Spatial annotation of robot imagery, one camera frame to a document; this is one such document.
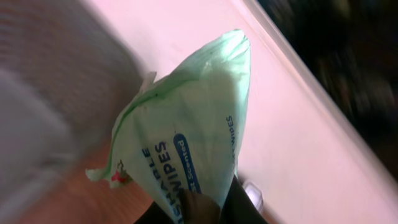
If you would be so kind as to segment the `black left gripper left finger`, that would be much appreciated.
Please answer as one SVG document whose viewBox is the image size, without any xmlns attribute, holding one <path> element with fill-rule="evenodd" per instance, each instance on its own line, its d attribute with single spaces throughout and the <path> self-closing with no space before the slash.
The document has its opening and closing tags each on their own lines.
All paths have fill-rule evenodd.
<svg viewBox="0 0 398 224">
<path fill-rule="evenodd" d="M 221 209 L 210 197 L 184 190 L 178 195 L 182 203 L 182 218 L 184 223 L 218 224 Z M 173 223 L 172 219 L 153 202 L 135 224 Z"/>
</svg>

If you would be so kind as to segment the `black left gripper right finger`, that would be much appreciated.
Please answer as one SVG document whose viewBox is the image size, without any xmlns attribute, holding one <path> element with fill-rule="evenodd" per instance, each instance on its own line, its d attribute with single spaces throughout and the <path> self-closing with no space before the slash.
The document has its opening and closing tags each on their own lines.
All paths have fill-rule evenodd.
<svg viewBox="0 0 398 224">
<path fill-rule="evenodd" d="M 248 195 L 234 176 L 220 215 L 220 224 L 268 224 L 256 210 Z"/>
</svg>

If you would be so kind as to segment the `green wet wipes pack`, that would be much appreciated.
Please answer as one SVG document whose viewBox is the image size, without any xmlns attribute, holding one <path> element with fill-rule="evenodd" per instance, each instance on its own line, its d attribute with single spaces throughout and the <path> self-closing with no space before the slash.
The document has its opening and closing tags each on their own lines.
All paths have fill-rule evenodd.
<svg viewBox="0 0 398 224">
<path fill-rule="evenodd" d="M 207 43 L 122 110 L 106 167 L 87 177 L 111 187 L 137 183 L 174 223 L 183 221 L 183 190 L 223 206 L 243 140 L 250 78 L 243 31 Z"/>
</svg>

